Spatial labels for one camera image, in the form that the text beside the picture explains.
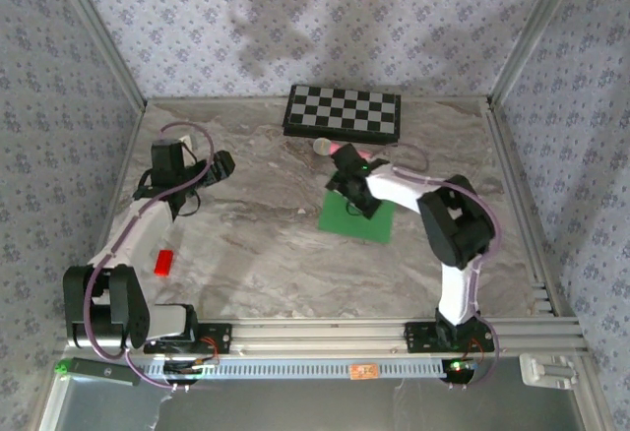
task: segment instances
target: gray marble surface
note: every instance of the gray marble surface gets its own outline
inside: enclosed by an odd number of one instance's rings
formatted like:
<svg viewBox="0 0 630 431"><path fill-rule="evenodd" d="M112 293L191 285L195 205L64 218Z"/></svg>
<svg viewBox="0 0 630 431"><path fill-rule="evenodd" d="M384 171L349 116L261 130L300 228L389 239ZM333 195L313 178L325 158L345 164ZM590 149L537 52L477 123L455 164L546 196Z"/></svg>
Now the gray marble surface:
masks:
<svg viewBox="0 0 630 431"><path fill-rule="evenodd" d="M180 217L139 273L149 302L187 302L201 318L430 317L441 293L441 271L418 215L398 209L387 245L317 229L325 184L335 168L312 141L283 136L285 100L150 103L134 147L114 219L129 206L151 142L175 120L202 123L236 169L200 191L196 215ZM503 224L498 257L484 268L481 312L529 316L534 299L516 224L481 117L471 108L403 102L401 141L424 148L426 172L466 175ZM184 128L169 136L190 134ZM195 137L196 153L208 145ZM389 149L389 159L422 167L416 153ZM194 209L191 199L183 211ZM155 277L158 248L173 249L170 276Z"/></svg>

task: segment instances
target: black mounting plate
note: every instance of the black mounting plate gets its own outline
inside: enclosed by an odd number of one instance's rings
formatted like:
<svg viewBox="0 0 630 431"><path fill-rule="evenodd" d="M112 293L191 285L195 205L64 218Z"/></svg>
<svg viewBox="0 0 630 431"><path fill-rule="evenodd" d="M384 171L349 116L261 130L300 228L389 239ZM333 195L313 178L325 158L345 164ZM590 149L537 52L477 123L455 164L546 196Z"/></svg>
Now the black mounting plate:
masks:
<svg viewBox="0 0 630 431"><path fill-rule="evenodd" d="M494 342L492 332L482 322L475 322L473 329L465 338L457 341L451 347L444 344L438 338L437 323L435 321L413 321L405 323L405 341L407 342L407 352L409 354L420 354L422 352L458 352L465 354L480 352L478 346L472 339L478 341L483 348L483 352L493 352Z"/></svg>
<svg viewBox="0 0 630 431"><path fill-rule="evenodd" d="M232 341L232 325L230 323L199 323L197 327L198 338L212 338L217 344L217 354L229 354L229 345ZM196 342L181 341L172 342L168 340L156 340L155 343L147 343L144 348L145 354L199 354L212 355L213 347L197 340Z"/></svg>

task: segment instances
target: green mat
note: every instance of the green mat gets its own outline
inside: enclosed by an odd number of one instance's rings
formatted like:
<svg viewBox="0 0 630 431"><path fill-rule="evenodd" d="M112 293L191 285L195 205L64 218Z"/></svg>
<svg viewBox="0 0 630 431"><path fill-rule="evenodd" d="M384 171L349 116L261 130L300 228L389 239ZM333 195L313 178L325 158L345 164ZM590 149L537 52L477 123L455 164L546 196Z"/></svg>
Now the green mat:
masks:
<svg viewBox="0 0 630 431"><path fill-rule="evenodd" d="M337 192L327 192L318 227L322 231L334 232L342 236L358 237L384 244L390 242L395 204L383 202L372 219L359 215L353 206L347 207L346 210L346 206L347 200L342 195Z"/></svg>

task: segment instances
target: checkered board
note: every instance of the checkered board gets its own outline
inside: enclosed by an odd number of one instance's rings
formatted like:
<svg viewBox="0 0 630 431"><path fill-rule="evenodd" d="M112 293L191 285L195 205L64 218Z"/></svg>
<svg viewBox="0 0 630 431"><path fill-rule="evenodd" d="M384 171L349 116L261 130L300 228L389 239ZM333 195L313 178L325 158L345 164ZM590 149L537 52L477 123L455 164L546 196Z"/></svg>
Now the checkered board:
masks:
<svg viewBox="0 0 630 431"><path fill-rule="evenodd" d="M283 126L286 136L395 143L401 134L401 96L294 85Z"/></svg>

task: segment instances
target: blue floral wallpaper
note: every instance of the blue floral wallpaper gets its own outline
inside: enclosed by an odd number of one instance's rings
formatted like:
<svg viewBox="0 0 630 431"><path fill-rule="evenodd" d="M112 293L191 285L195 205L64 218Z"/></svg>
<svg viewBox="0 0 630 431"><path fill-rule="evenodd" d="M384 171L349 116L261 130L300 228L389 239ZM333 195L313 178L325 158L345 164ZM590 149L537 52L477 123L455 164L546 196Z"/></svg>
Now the blue floral wallpaper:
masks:
<svg viewBox="0 0 630 431"><path fill-rule="evenodd" d="M504 109L551 266L630 429L630 0L564 0Z"/></svg>
<svg viewBox="0 0 630 431"><path fill-rule="evenodd" d="M24 429L136 116L67 0L0 0L0 430Z"/></svg>
<svg viewBox="0 0 630 431"><path fill-rule="evenodd" d="M488 94L535 0L93 0L145 97Z"/></svg>

